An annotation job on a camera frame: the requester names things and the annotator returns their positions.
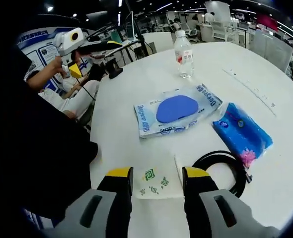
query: bottle label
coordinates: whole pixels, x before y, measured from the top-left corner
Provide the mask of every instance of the bottle label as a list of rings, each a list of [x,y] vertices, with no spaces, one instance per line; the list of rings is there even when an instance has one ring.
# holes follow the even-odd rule
[[[179,64],[186,64],[189,62],[193,62],[193,51],[187,50],[187,51],[176,52],[176,61]]]

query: poster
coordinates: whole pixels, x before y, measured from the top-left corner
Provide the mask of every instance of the poster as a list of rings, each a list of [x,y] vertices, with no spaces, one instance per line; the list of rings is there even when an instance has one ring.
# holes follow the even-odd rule
[[[41,71],[44,68],[44,64],[41,61],[40,57],[38,56],[36,50],[33,50],[30,53],[27,53],[26,56],[32,61],[32,64],[29,67],[29,69],[28,69],[28,71],[26,73],[26,76],[28,76],[29,73],[32,72],[32,71],[35,71],[35,70]],[[46,84],[45,88],[50,88],[54,92],[56,92],[58,90],[56,84],[53,82],[52,79]]]
[[[56,56],[59,56],[56,46],[49,43],[46,46],[40,47],[38,54],[41,56],[42,62],[44,65],[48,65],[51,61],[55,59]],[[63,82],[63,77],[60,73],[55,74],[54,80],[60,85]]]
[[[44,68],[44,65],[41,59],[38,57],[36,50],[28,53],[26,56],[32,61],[32,64],[26,74],[29,74],[31,71],[42,70]]]

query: plastic packaging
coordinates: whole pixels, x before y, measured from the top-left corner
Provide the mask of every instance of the plastic packaging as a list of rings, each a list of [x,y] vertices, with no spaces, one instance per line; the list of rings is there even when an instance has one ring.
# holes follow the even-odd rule
[[[223,117],[213,122],[213,128],[247,168],[273,143],[271,137],[234,103],[228,104]]]
[[[175,35],[174,50],[176,61],[179,63],[179,73],[182,78],[189,78],[194,71],[192,45],[187,40],[185,31],[177,31]]]
[[[198,103],[198,111],[190,116],[183,117],[170,123],[160,123],[156,119],[159,105],[165,99],[178,95],[185,95],[195,100]],[[134,105],[138,119],[139,136],[141,138],[148,138],[184,131],[198,123],[200,119],[210,115],[221,104],[222,101],[210,92],[204,84],[164,92],[159,95],[157,100]]]

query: green pattern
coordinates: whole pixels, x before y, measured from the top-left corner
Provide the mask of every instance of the green pattern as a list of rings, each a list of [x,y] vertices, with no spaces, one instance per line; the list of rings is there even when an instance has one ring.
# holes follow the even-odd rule
[[[151,190],[151,192],[158,194],[156,187],[151,186],[151,187],[149,187],[149,189]]]
[[[150,169],[146,171],[145,175],[146,175],[146,181],[149,181],[150,179],[155,177],[154,170]]]
[[[146,190],[145,190],[145,189],[142,189],[142,190],[140,190],[140,193],[141,193],[141,195],[143,196],[143,195],[145,195]]]
[[[166,177],[163,177],[163,180],[161,181],[161,184],[164,186],[168,185],[168,180],[166,180]]]

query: hand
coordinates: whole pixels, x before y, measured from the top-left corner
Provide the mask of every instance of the hand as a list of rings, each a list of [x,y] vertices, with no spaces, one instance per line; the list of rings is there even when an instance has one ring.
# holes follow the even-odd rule
[[[79,84],[76,84],[72,90],[80,90],[81,89],[81,86]]]
[[[75,115],[75,113],[71,112],[71,111],[68,111],[68,110],[65,110],[63,111],[63,113],[69,118],[69,119],[76,119],[77,116]]]
[[[47,67],[51,68],[51,70],[56,74],[56,73],[65,73],[63,68],[62,68],[62,57],[61,56],[56,56],[53,61],[51,61]]]

